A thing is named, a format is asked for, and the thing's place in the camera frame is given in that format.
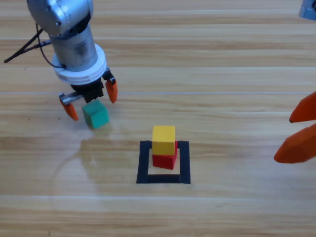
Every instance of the red cube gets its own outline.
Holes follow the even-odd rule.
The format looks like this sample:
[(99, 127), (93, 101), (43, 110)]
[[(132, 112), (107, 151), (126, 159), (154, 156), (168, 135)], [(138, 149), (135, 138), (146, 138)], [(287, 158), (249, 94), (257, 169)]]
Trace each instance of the red cube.
[(178, 144), (175, 142), (173, 156), (153, 155), (153, 166), (164, 169), (173, 169), (177, 159), (177, 151)]

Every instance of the white ring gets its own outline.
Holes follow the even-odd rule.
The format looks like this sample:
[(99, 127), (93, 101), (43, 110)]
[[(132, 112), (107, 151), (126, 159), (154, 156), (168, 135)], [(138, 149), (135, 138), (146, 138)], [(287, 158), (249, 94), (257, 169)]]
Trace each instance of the white ring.
[[(91, 68), (81, 72), (71, 72), (64, 68), (54, 68), (58, 78), (72, 85), (84, 85), (98, 80), (107, 68), (107, 61), (102, 48), (95, 44), (95, 49), (97, 50), (98, 60)], [(60, 65), (56, 54), (53, 56), (53, 64)]]

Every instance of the yellow cube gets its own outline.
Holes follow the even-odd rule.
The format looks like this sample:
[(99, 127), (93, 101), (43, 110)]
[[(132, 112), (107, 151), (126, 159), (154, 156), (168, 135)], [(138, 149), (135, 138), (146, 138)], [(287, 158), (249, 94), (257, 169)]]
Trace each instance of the yellow cube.
[(176, 128), (174, 126), (154, 126), (153, 155), (173, 156)]

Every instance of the silver cylinder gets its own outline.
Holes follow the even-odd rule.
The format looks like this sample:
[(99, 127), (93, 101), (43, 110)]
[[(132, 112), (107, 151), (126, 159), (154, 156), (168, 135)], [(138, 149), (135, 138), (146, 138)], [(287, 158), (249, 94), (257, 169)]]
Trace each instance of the silver cylinder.
[(90, 25), (83, 32), (69, 39), (54, 36), (49, 38), (59, 62), (66, 65), (68, 71), (87, 70), (98, 59)]

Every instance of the green cube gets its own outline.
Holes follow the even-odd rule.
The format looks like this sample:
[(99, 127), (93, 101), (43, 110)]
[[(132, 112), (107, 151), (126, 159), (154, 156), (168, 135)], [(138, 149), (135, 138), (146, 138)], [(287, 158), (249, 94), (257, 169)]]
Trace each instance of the green cube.
[(82, 111), (85, 121), (93, 129), (97, 129), (109, 122), (108, 110), (98, 100), (83, 106)]

